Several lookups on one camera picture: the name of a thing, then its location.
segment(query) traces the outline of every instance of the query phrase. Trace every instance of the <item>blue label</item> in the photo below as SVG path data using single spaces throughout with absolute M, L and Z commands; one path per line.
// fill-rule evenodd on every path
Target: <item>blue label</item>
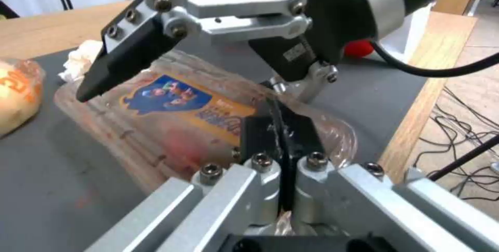
M 127 104 L 127 109 L 137 110 L 139 115 L 145 115 L 151 112 L 198 110 L 211 99 L 210 94 L 163 75 L 137 89 L 132 97 L 123 97 L 123 103 Z

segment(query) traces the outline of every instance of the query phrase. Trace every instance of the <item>tangled wires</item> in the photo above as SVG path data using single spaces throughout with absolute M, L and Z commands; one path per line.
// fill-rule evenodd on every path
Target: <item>tangled wires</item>
M 491 130 L 486 131 L 486 132 L 478 132 L 476 133 L 471 124 L 461 121 L 458 119 L 455 115 L 444 111 L 439 105 L 435 106 L 434 109 L 434 117 L 431 117 L 431 120 L 435 122 L 438 127 L 442 130 L 442 132 L 446 135 L 446 137 L 449 139 L 448 144 L 442 144 L 442 143 L 437 143 L 433 142 L 424 138 L 420 138 L 420 140 L 431 144 L 436 147 L 444 147 L 442 150 L 432 150 L 432 151 L 425 151 L 422 153 L 419 153 L 417 156 L 413 166 L 417 167 L 419 161 L 421 158 L 427 154 L 443 154 L 443 153 L 448 153 L 449 151 L 452 152 L 454 160 L 457 160 L 457 153 L 456 153 L 456 146 L 463 144 L 465 142 L 471 142 L 475 145 L 480 145 L 483 144 L 483 140 L 487 138 L 488 136 L 491 135 L 498 135 L 499 134 L 499 124 L 496 122 L 492 121 L 488 117 L 484 116 L 483 114 L 479 113 L 478 111 L 474 110 L 472 107 L 469 105 L 465 104 L 456 94 L 451 91 L 448 87 L 444 88 L 444 92 L 451 96 L 451 98 L 454 99 L 457 103 L 465 107 L 472 115 L 474 115 L 479 121 L 481 121 L 483 124 L 488 126 Z M 458 140 L 458 135 L 459 134 L 463 135 L 463 139 Z M 497 154 L 496 151 L 493 149 L 489 150 L 490 154 L 492 156 L 495 156 L 497 159 L 499 159 L 499 154 Z M 463 181 L 458 183 L 456 186 L 452 187 L 449 191 L 451 193 L 455 193 L 456 196 L 461 197 L 465 187 L 469 184 L 472 183 L 482 190 L 485 190 L 490 193 L 496 193 L 499 194 L 499 190 L 492 190 L 488 188 L 487 186 L 494 185 L 496 183 L 499 183 L 499 176 L 492 172 L 491 174 L 484 174 L 485 171 L 489 170 L 490 167 L 482 167 L 480 169 L 477 169 L 471 173 L 467 173 L 462 167 L 458 168 L 458 171 L 452 172 L 453 174 L 459 175 L 463 177 Z M 433 174 L 436 171 L 430 172 L 428 174 L 429 176 Z M 487 201 L 498 201 L 499 200 L 499 195 L 497 198 L 490 199 L 488 197 L 462 197 L 462 199 L 483 199 Z

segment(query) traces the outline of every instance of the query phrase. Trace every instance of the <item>bolt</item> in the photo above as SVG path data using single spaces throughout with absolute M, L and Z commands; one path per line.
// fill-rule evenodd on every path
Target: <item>bolt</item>
M 338 69 L 336 69 L 336 66 L 331 66 L 331 71 L 326 75 L 326 80 L 328 83 L 333 83 L 338 80 Z
M 271 169 L 272 158 L 265 153 L 257 153 L 251 157 L 251 167 L 257 172 L 265 173 Z
M 312 27 L 313 27 L 313 19 L 307 18 L 307 30 L 312 29 Z
M 299 16 L 300 14 L 303 14 L 303 12 L 305 11 L 305 4 L 302 2 L 294 2 L 291 4 L 289 11 L 291 12 L 292 15 Z
M 154 0 L 154 8 L 161 12 L 170 11 L 172 9 L 172 0 Z
M 223 169 L 220 165 L 208 163 L 201 167 L 199 174 L 201 183 L 212 186 L 219 181 L 223 174 Z
M 239 150 L 239 147 L 233 147 L 230 154 L 232 155 L 232 158 L 235 160 L 241 159 L 241 151 Z
M 119 28 L 117 25 L 111 25 L 109 28 L 107 28 L 107 36 L 109 36 L 111 38 L 118 37 L 118 32 L 119 32 Z
M 312 171 L 324 171 L 326 170 L 328 159 L 324 157 L 324 154 L 319 152 L 313 152 L 307 156 L 307 167 Z
M 135 9 L 128 9 L 125 13 L 125 19 L 126 21 L 133 23 L 138 15 L 139 13 Z
M 385 171 L 383 170 L 383 167 L 381 167 L 381 165 L 377 163 L 373 162 L 364 163 L 362 167 L 364 167 L 365 170 L 369 171 L 369 173 L 371 173 L 376 178 L 383 178 L 383 176 L 385 176 Z
M 183 39 L 187 36 L 187 28 L 183 25 L 173 26 L 171 29 L 173 37 Z

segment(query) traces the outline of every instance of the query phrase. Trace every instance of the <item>metal linkage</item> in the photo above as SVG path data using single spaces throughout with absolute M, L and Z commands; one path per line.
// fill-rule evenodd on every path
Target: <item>metal linkage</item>
M 266 226 L 276 221 L 279 213 L 279 186 L 281 168 L 267 154 L 258 153 L 247 160 L 244 166 L 252 168 L 260 174 L 260 203 L 257 204 L 257 217 L 251 223 L 256 226 Z
M 302 102 L 309 102 L 317 96 L 327 83 L 338 80 L 338 69 L 327 62 L 314 62 L 308 69 L 306 77 L 297 82 L 285 82 L 276 75 L 270 79 L 273 89 L 278 94 L 290 95 Z
M 475 251 L 499 251 L 499 224 L 426 177 L 394 191 Z
M 153 251 L 202 198 L 193 185 L 170 178 L 86 252 Z
M 324 185 L 324 219 L 348 234 L 383 236 L 400 251 L 472 251 L 360 165 L 331 173 Z
M 217 251 L 256 220 L 261 184 L 256 171 L 232 165 L 157 251 Z
M 313 152 L 297 164 L 292 225 L 294 231 L 314 231 L 314 225 L 326 224 L 326 182 L 334 171 L 323 154 Z
M 208 42 L 233 42 L 284 37 L 292 39 L 304 33 L 311 23 L 303 14 L 306 0 L 144 0 L 154 11 L 184 13 L 183 23 L 198 25 Z M 257 18 L 263 14 L 281 14 Z M 165 33 L 171 36 L 169 17 L 162 19 Z

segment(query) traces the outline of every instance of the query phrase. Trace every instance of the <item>bag of bread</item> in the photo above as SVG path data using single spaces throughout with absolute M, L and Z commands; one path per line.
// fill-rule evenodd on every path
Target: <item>bag of bread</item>
M 0 137 L 39 110 L 44 78 L 36 62 L 0 58 Z
M 180 51 L 86 103 L 75 99 L 81 80 L 57 90 L 55 103 L 104 144 L 145 192 L 169 177 L 184 180 L 206 163 L 240 163 L 241 122 L 269 113 L 265 87 Z M 343 121 L 294 99 L 280 101 L 310 117 L 337 167 L 348 164 L 357 143 Z

